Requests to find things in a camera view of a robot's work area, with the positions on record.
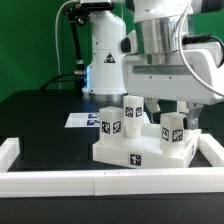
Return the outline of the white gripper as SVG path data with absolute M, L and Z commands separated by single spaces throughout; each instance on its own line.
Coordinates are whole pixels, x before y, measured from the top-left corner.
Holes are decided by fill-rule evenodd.
M 147 56 L 139 55 L 137 50 L 136 31 L 133 30 L 119 43 L 119 51 L 124 54 L 124 85 L 130 95 L 145 97 L 152 123 L 160 123 L 161 109 L 157 99 L 187 102 L 187 128 L 190 130 L 199 126 L 202 104 L 224 101 L 224 64 L 219 67 L 223 53 L 217 42 L 189 44 L 183 52 L 196 74 L 223 96 L 200 84 L 184 66 L 179 52 L 171 54 L 169 64 L 151 65 Z

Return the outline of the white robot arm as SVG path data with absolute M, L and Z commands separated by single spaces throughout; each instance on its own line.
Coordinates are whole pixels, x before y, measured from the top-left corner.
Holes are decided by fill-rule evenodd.
M 187 126 L 198 125 L 205 105 L 224 101 L 224 43 L 191 35 L 188 16 L 224 9 L 224 0 L 126 0 L 134 29 L 109 11 L 112 0 L 81 0 L 92 12 L 93 59 L 86 92 L 97 97 L 141 96 L 153 122 L 160 100 L 181 101 Z

